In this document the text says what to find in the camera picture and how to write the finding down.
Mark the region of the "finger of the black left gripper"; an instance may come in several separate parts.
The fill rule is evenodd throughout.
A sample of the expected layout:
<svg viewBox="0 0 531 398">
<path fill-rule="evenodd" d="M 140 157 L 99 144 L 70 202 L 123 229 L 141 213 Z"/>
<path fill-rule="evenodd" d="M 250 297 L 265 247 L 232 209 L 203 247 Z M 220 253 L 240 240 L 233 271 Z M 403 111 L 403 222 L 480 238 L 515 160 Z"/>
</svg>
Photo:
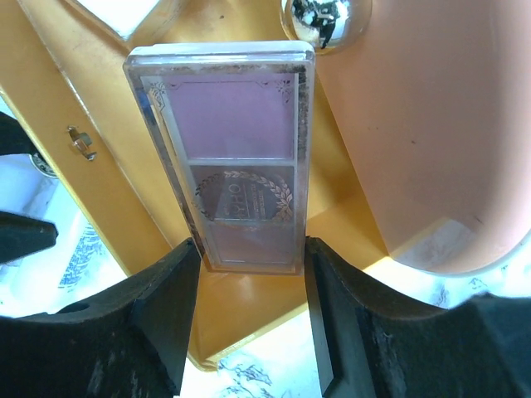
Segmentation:
<svg viewBox="0 0 531 398">
<path fill-rule="evenodd" d="M 18 121 L 8 114 L 0 116 L 0 155 L 36 153 L 36 147 Z"/>
<path fill-rule="evenodd" d="M 1 212 L 1 263 L 46 250 L 56 244 L 57 228 L 53 223 Z"/>
</svg>

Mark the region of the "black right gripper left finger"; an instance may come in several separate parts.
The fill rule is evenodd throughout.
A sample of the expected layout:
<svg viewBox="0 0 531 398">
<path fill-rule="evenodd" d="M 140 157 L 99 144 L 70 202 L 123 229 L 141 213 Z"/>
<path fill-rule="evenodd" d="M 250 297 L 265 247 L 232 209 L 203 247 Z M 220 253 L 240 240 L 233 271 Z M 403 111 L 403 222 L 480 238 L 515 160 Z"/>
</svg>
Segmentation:
<svg viewBox="0 0 531 398">
<path fill-rule="evenodd" d="M 3 397 L 179 395 L 201 258 L 185 240 L 55 314 L 1 319 Z"/>
</svg>

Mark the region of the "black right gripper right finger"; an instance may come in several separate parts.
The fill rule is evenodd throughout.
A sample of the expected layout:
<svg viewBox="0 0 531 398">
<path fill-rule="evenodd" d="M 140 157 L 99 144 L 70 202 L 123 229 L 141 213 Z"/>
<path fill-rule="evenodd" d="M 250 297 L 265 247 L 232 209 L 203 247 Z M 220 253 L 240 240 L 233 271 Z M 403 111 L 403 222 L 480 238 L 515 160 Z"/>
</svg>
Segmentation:
<svg viewBox="0 0 531 398">
<path fill-rule="evenodd" d="M 304 246 L 304 281 L 322 396 L 529 396 L 528 298 L 480 294 L 438 308 L 314 237 Z"/>
</svg>

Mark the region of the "yellow drawer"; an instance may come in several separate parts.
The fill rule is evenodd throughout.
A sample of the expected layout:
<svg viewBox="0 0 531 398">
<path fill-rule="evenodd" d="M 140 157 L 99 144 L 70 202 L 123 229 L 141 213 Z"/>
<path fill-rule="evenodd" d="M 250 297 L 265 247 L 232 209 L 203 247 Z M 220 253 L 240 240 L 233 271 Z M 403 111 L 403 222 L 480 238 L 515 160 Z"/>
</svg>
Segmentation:
<svg viewBox="0 0 531 398">
<path fill-rule="evenodd" d="M 127 51 L 62 1 L 1 4 L 1 96 L 122 268 L 189 237 L 123 71 Z M 387 257 L 321 84 L 307 231 L 351 265 Z M 203 271 L 188 356 L 202 371 L 306 309 L 300 277 Z"/>
</svg>

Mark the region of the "rose gold eyeshadow palette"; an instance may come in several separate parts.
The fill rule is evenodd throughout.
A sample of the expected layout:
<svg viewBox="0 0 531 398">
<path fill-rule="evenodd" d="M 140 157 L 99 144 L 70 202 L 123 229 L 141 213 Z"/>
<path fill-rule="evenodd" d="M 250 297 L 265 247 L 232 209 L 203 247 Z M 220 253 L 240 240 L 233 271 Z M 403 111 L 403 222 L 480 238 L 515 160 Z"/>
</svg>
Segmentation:
<svg viewBox="0 0 531 398">
<path fill-rule="evenodd" d="M 314 48 L 304 41 L 140 46 L 124 73 L 206 267 L 300 273 Z"/>
</svg>

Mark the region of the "white silver small box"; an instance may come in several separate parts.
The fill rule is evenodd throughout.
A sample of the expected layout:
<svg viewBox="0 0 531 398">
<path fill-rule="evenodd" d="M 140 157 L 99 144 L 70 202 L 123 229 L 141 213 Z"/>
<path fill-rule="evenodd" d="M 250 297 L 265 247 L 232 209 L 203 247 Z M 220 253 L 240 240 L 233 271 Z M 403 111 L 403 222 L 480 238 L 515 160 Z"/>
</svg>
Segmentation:
<svg viewBox="0 0 531 398">
<path fill-rule="evenodd" d="M 189 1 L 94 0 L 69 1 L 118 40 L 156 41 L 177 20 Z"/>
</svg>

